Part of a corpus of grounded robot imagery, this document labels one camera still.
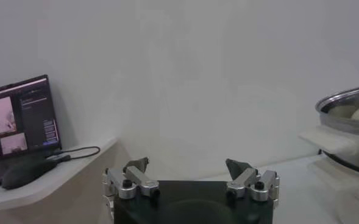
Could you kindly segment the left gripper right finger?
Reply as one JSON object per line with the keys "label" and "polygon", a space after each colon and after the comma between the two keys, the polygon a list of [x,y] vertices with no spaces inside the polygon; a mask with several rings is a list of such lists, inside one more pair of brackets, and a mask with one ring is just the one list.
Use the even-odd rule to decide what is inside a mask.
{"label": "left gripper right finger", "polygon": [[232,181],[226,183],[228,201],[250,197],[253,201],[273,203],[279,202],[280,177],[273,170],[260,173],[248,163],[226,159]]}

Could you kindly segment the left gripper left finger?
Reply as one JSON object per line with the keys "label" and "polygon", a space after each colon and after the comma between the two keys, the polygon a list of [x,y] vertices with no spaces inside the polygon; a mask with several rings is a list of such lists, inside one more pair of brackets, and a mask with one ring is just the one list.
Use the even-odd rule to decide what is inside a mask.
{"label": "left gripper left finger", "polygon": [[122,169],[105,169],[102,174],[104,196],[108,199],[118,197],[121,200],[132,200],[137,192],[152,199],[160,196],[160,184],[150,179],[145,171],[149,159],[144,157],[129,161]]}

